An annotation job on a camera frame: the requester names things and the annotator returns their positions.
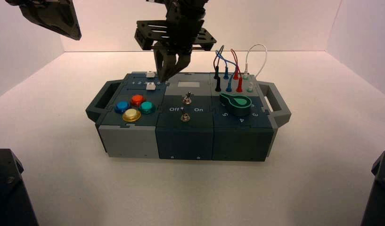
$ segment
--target red button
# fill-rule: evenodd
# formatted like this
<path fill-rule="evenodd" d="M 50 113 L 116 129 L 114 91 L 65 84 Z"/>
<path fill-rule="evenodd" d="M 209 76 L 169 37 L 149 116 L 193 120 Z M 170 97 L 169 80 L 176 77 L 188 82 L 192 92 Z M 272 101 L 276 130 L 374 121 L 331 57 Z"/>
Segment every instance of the red button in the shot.
<path fill-rule="evenodd" d="M 145 102 L 145 98 L 142 95 L 134 95 L 131 98 L 132 106 L 140 106 L 143 102 Z"/>

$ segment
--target blue button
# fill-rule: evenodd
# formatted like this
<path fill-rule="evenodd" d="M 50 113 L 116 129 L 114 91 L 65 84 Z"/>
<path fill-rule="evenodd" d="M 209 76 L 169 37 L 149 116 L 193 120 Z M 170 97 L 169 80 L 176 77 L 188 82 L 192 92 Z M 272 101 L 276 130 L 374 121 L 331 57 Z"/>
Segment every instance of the blue button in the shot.
<path fill-rule="evenodd" d="M 121 101 L 116 104 L 115 112 L 119 114 L 123 114 L 129 108 L 130 108 L 130 105 L 128 102 Z"/>

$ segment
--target yellow button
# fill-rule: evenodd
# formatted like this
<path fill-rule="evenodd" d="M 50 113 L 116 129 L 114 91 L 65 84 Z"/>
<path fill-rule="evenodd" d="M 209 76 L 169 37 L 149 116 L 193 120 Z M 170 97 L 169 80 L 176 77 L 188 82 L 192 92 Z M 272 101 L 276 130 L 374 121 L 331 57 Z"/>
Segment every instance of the yellow button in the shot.
<path fill-rule="evenodd" d="M 141 117 L 141 112 L 136 109 L 129 109 L 123 114 L 124 121 L 137 121 Z"/>

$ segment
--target white cable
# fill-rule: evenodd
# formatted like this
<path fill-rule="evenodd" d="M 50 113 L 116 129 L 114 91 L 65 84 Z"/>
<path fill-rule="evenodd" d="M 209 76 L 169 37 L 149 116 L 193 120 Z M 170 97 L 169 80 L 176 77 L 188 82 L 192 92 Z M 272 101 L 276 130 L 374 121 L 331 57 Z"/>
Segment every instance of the white cable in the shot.
<path fill-rule="evenodd" d="M 255 75 L 255 79 L 256 77 L 259 75 L 260 72 L 262 72 L 264 66 L 266 65 L 266 62 L 267 62 L 267 47 L 263 44 L 256 44 L 256 45 L 253 45 L 247 52 L 246 54 L 246 59 L 245 59 L 245 71 L 244 71 L 244 74 L 247 74 L 248 73 L 248 55 L 249 53 L 251 52 L 251 50 L 256 47 L 256 46 L 263 46 L 264 50 L 266 51 L 266 56 L 264 57 L 264 62 L 263 62 L 263 65 L 262 67 L 260 68 L 259 72 Z"/>

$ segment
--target white backdrop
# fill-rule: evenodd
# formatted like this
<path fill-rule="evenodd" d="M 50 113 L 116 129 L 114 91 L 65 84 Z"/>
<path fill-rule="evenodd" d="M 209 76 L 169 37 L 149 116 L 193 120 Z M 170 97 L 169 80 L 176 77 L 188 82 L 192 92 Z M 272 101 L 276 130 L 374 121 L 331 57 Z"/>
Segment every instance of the white backdrop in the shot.
<path fill-rule="evenodd" d="M 325 50 L 341 0 L 210 0 L 204 27 L 228 48 L 263 42 L 270 50 Z M 141 51 L 137 20 L 164 20 L 144 0 L 74 0 L 82 40 L 61 37 L 65 51 Z"/>
<path fill-rule="evenodd" d="M 0 95 L 63 53 L 59 35 L 0 0 Z"/>
<path fill-rule="evenodd" d="M 327 51 L 385 94 L 385 0 L 344 0 Z"/>

